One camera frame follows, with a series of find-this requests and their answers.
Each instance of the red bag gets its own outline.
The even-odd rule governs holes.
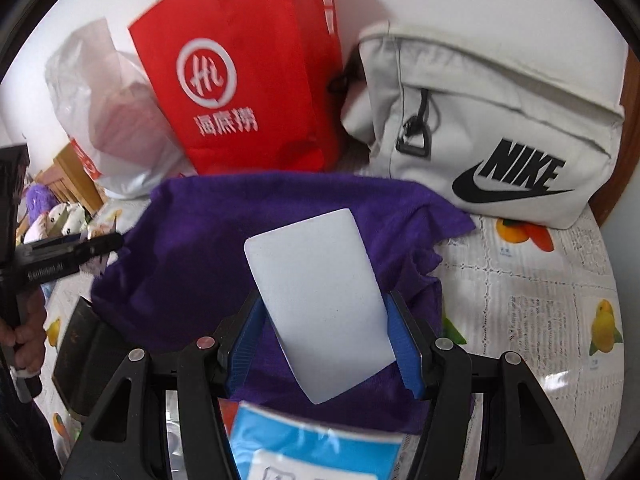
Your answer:
[[[162,0],[129,30],[199,174],[338,161],[334,0]]]

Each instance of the translucent plastic bag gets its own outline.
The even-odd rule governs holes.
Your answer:
[[[48,60],[45,78],[85,171],[108,195],[135,198],[193,172],[140,62],[115,49],[106,19],[73,32]]]

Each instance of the brown wooden frame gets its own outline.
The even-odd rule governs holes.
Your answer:
[[[631,51],[626,60],[620,104],[625,107],[625,124],[618,162],[609,181],[589,201],[600,226],[618,203],[640,160],[640,61]]]

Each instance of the white circular logo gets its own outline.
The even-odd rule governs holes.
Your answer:
[[[207,55],[206,52],[213,53],[214,56]],[[218,71],[217,57],[225,65],[226,78]],[[193,76],[189,80],[187,63],[191,63],[193,68]],[[176,71],[185,94],[205,108],[222,108],[231,101],[238,87],[238,74],[231,56],[219,43],[206,38],[192,40],[182,48]],[[224,89],[222,95],[213,99],[212,94],[220,89]]]

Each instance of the black device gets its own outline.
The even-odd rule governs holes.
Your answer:
[[[390,336],[392,323],[398,329],[391,341],[405,385],[431,401],[410,480],[459,477],[474,392],[484,394],[478,480],[584,478],[561,421],[518,354],[469,355],[449,339],[436,338],[399,294],[385,304]],[[85,423],[63,480],[170,480],[167,390],[178,391],[188,478],[239,480],[217,399],[243,384],[265,319],[256,292],[211,336],[181,352],[131,349]],[[84,366],[95,363],[94,358]]]
[[[26,322],[26,306],[20,293],[41,283],[58,280],[79,272],[80,266],[96,256],[116,251],[122,236],[112,233],[82,240],[80,235],[15,245],[17,210],[29,165],[25,144],[0,149],[0,319],[11,328]],[[25,377],[15,368],[13,348],[2,346],[4,361],[12,368],[18,398],[31,402],[42,392],[38,376]]]

